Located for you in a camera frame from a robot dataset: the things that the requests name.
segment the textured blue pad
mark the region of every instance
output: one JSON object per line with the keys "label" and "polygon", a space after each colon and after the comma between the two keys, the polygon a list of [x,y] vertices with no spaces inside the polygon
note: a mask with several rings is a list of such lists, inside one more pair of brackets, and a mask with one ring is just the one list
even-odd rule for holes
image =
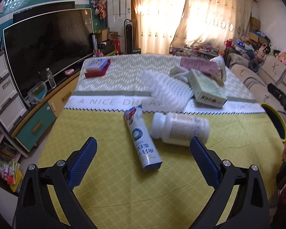
{"label": "textured blue pad", "polygon": [[78,156],[77,160],[69,171],[68,186],[70,189],[80,185],[90,163],[96,154],[97,148],[98,144],[96,139],[92,138],[87,143],[81,154]]}
{"label": "textured blue pad", "polygon": [[219,170],[196,138],[192,138],[190,150],[207,184],[217,189],[220,184]]}

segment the beige curtain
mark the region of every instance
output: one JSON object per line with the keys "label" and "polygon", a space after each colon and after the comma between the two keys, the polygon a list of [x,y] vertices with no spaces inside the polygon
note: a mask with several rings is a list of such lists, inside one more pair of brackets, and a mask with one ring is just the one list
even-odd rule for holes
{"label": "beige curtain", "polygon": [[142,53],[167,54],[211,42],[224,48],[229,38],[242,38],[249,25],[252,0],[134,0],[137,44]]}
{"label": "beige curtain", "polygon": [[205,46],[220,50],[229,38],[246,35],[252,0],[186,0],[172,46]]}
{"label": "beige curtain", "polygon": [[168,53],[184,3],[185,0],[134,0],[136,39],[142,53]]}

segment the white bottle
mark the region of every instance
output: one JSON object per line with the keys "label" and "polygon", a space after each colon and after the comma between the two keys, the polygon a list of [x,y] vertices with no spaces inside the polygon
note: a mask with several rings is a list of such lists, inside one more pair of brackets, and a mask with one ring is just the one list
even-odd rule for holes
{"label": "white bottle", "polygon": [[163,142],[190,146],[192,137],[206,144],[210,134],[209,120],[185,114],[155,113],[150,136]]}
{"label": "white bottle", "polygon": [[49,84],[50,84],[51,88],[52,89],[56,88],[56,82],[55,82],[53,74],[49,68],[47,68],[47,78],[49,80]]}

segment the white bottle cap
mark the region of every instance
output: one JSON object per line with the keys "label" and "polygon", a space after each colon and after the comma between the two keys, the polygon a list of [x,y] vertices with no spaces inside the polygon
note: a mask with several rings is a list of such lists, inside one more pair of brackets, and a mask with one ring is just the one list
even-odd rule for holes
{"label": "white bottle cap", "polygon": [[152,127],[150,128],[150,136],[154,139],[159,139],[164,128],[165,115],[156,112],[153,117]]}
{"label": "white bottle cap", "polygon": [[210,123],[208,119],[202,118],[205,121],[205,127],[203,128],[203,136],[201,139],[201,142],[205,145],[208,141],[209,135],[210,135]]}

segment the pink package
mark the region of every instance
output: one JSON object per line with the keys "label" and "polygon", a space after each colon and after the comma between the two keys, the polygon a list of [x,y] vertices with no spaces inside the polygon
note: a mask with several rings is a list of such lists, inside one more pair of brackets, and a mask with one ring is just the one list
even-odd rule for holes
{"label": "pink package", "polygon": [[220,76],[220,67],[216,62],[207,61],[201,58],[184,58],[181,57],[180,66],[188,70],[196,69],[205,74],[210,74],[215,78]]}

